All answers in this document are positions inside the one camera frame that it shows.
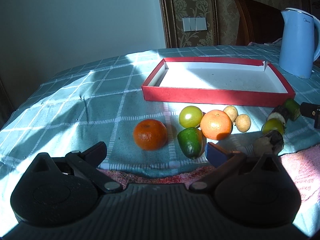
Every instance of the kettle lid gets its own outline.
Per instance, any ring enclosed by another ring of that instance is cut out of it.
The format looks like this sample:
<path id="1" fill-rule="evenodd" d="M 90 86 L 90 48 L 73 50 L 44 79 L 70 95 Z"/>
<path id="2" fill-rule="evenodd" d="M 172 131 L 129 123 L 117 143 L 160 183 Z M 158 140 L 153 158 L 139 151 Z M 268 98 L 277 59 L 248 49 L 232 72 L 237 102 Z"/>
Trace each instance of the kettle lid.
<path id="1" fill-rule="evenodd" d="M 284 11 L 297 11 L 297 12 L 304 13 L 304 14 L 306 14 L 306 15 L 309 15 L 309 16 L 313 17 L 312 14 L 310 14 L 310 13 L 308 13 L 308 12 L 306 12 L 306 11 L 297 9 L 297 8 L 287 7 Z"/>

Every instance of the light switch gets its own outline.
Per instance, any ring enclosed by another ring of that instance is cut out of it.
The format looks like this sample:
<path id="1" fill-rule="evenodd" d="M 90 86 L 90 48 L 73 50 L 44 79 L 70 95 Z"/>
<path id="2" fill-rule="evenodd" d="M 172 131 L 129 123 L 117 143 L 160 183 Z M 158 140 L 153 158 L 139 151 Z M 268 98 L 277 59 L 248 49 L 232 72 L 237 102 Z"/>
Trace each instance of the light switch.
<path id="1" fill-rule="evenodd" d="M 205 17 L 197 17 L 196 19 L 196 31 L 204 31 L 207 29 L 207 21 Z"/>
<path id="2" fill-rule="evenodd" d="M 196 18 L 190 18 L 190 30 L 196 30 Z"/>
<path id="3" fill-rule="evenodd" d="M 190 29 L 190 18 L 182 18 L 182 24 L 183 24 L 183 31 L 189 32 Z"/>

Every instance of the tangerine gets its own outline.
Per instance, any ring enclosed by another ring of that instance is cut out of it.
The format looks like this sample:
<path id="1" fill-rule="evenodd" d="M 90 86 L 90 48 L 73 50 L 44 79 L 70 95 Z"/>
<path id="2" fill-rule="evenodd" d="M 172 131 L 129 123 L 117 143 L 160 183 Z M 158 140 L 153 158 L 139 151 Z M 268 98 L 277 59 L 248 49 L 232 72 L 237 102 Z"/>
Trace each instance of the tangerine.
<path id="1" fill-rule="evenodd" d="M 168 140 L 167 128 L 158 120 L 146 119 L 134 128 L 133 139 L 135 144 L 143 150 L 158 150 Z"/>
<path id="2" fill-rule="evenodd" d="M 232 122 L 225 112 L 212 110 L 203 116 L 200 128 L 205 137 L 218 141 L 230 135 Z"/>

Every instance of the kettle spout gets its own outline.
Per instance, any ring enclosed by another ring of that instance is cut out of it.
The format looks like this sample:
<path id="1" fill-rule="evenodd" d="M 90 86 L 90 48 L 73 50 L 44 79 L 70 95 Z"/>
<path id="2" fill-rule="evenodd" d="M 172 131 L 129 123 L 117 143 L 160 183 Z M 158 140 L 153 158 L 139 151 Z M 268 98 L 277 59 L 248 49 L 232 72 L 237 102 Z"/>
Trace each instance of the kettle spout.
<path id="1" fill-rule="evenodd" d="M 286 25 L 287 22 L 288 22 L 289 12 L 290 11 L 281 11 L 281 14 L 282 14 L 282 17 L 283 17 L 283 20 L 284 20 L 284 25 Z"/>

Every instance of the ribbed gray surface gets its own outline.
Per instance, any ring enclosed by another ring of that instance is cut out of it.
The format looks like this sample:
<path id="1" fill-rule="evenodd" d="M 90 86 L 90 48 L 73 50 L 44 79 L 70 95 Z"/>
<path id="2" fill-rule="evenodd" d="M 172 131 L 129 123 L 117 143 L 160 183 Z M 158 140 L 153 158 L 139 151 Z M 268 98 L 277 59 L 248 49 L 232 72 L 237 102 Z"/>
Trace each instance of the ribbed gray surface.
<path id="1" fill-rule="evenodd" d="M 276 229 L 245 228 L 220 215 L 206 195 L 184 185 L 130 184 L 105 195 L 85 219 L 59 228 L 16 226 L 4 240 L 277 240 L 307 239 L 293 225 Z"/>

